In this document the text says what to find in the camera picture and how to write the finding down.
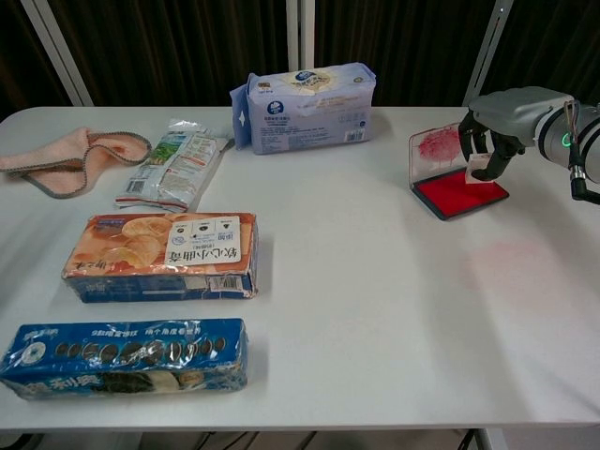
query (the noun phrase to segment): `robotic arm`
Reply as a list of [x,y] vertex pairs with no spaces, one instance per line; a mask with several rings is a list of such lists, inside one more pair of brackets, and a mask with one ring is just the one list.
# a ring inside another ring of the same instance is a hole
[[537,147],[542,156],[571,171],[571,196],[600,204],[600,194],[587,189],[586,178],[600,183],[600,111],[579,106],[567,94],[528,86],[494,92],[469,104],[458,127],[460,147],[469,160],[473,152],[487,153],[486,131],[494,150],[485,169],[472,176],[495,180],[516,154]]

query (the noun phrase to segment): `wet wipes package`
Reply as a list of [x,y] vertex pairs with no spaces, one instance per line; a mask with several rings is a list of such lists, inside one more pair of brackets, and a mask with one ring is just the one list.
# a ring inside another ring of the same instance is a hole
[[62,276],[85,303],[249,298],[257,246],[250,213],[94,216]]
[[241,319],[27,324],[0,381],[26,399],[239,390],[247,365]]
[[264,155],[370,138],[375,75],[361,63],[258,76],[231,91],[237,148]]

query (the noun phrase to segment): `orange cookie box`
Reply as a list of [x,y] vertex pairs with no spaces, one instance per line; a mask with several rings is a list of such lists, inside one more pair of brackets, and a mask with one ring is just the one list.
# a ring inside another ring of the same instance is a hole
[[[168,265],[175,222],[238,216],[240,261]],[[250,213],[114,214],[91,217],[63,269],[86,303],[249,298],[256,294],[256,217]]]

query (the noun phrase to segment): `oreo package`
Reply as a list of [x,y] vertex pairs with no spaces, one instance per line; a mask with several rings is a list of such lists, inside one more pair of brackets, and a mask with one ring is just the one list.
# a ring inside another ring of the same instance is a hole
[[249,298],[257,246],[249,213],[94,216],[63,279],[85,303]]
[[241,319],[27,324],[0,381],[25,399],[234,391],[247,365]]

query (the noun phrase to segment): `white plastic package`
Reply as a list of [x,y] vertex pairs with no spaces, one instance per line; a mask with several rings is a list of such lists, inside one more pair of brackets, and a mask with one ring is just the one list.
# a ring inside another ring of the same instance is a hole
[[169,131],[116,197],[116,205],[187,211],[206,190],[220,153],[232,144],[226,132],[172,119]]

